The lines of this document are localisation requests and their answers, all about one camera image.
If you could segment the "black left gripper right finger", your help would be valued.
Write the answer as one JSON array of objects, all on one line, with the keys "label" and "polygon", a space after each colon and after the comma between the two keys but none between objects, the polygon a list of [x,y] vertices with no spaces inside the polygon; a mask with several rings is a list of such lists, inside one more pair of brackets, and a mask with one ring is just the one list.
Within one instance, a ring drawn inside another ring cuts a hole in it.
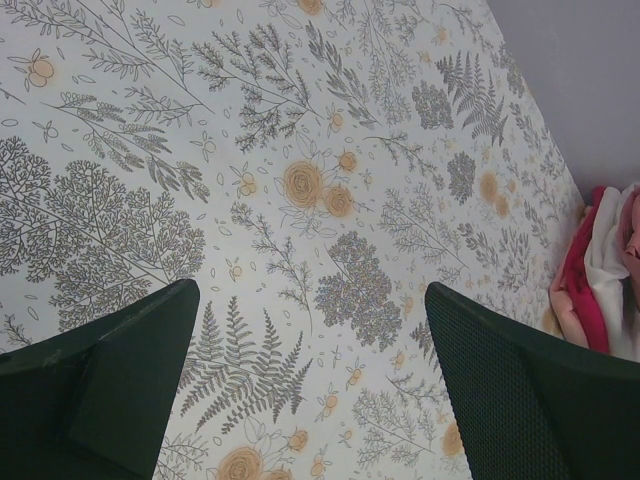
[{"label": "black left gripper right finger", "polygon": [[438,283],[428,326],[475,479],[636,479],[639,365]]}]

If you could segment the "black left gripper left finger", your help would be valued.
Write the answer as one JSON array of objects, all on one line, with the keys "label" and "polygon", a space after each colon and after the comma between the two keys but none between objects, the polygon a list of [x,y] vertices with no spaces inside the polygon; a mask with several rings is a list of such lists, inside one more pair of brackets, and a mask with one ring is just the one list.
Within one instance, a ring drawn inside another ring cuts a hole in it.
[{"label": "black left gripper left finger", "polygon": [[199,301],[179,280],[2,354],[2,478],[152,478]]}]

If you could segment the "dusty pink t shirt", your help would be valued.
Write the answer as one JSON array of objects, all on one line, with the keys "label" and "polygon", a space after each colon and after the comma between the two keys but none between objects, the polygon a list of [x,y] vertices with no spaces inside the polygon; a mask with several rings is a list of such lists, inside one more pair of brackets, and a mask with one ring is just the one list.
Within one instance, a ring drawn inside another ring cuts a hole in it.
[{"label": "dusty pink t shirt", "polygon": [[617,230],[618,251],[629,273],[636,306],[639,306],[639,187],[622,205]]}]

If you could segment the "folded light pink t shirt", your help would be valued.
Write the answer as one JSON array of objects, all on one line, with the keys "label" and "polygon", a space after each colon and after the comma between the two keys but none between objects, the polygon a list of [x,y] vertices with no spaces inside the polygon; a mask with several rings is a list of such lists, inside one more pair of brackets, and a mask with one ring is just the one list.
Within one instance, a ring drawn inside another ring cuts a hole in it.
[{"label": "folded light pink t shirt", "polygon": [[549,299],[564,338],[574,345],[587,348],[586,334],[566,289],[562,267],[558,269],[549,287]]}]

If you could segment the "folded magenta t shirt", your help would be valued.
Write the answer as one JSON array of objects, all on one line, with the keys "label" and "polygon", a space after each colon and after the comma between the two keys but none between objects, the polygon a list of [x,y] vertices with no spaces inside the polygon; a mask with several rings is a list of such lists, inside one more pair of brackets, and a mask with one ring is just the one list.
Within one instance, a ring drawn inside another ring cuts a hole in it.
[{"label": "folded magenta t shirt", "polygon": [[609,339],[601,308],[589,285],[585,257],[593,237],[595,217],[606,188],[598,186],[592,191],[593,204],[576,231],[565,259],[563,276],[571,299],[573,311],[586,336],[591,350],[609,354]]}]

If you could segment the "folded white t shirt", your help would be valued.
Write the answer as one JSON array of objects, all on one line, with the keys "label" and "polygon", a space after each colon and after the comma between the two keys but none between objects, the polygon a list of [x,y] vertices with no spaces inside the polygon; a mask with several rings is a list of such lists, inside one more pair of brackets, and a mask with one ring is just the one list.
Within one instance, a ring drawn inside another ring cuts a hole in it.
[{"label": "folded white t shirt", "polygon": [[639,359],[639,310],[630,288],[631,274],[623,262],[619,228],[630,224],[639,184],[620,191],[607,187],[596,206],[592,238],[585,255],[588,285],[600,307],[610,353],[625,360]]}]

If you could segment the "floral patterned table mat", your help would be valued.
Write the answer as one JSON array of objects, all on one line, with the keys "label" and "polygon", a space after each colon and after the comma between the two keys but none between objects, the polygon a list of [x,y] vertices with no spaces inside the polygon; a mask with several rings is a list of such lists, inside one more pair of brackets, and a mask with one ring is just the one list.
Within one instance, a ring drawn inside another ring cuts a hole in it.
[{"label": "floral patterned table mat", "polygon": [[439,281],[556,332],[581,195],[484,1],[5,1],[1,348],[181,278],[158,479],[467,479]]}]

